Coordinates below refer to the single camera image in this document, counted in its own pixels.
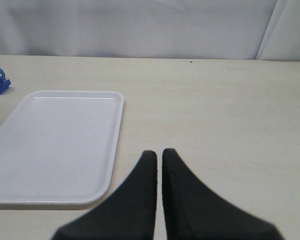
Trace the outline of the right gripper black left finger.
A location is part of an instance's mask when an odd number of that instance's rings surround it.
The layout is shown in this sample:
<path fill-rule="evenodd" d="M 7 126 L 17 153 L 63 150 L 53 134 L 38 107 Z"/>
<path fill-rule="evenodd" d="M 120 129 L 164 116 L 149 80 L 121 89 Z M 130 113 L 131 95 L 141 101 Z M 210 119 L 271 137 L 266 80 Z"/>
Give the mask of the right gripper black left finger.
<path fill-rule="evenodd" d="M 57 229 L 54 240 L 152 240 L 157 155 L 144 151 L 124 182 L 101 204 Z"/>

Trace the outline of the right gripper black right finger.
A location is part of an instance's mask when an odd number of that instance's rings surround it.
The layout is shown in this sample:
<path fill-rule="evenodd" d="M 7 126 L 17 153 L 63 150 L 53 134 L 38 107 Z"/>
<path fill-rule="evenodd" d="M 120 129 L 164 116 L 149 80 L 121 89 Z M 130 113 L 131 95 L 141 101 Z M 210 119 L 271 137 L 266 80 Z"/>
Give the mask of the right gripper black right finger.
<path fill-rule="evenodd" d="M 162 204 L 169 240 L 281 240 L 271 223 L 226 201 L 173 148 L 162 153 Z"/>

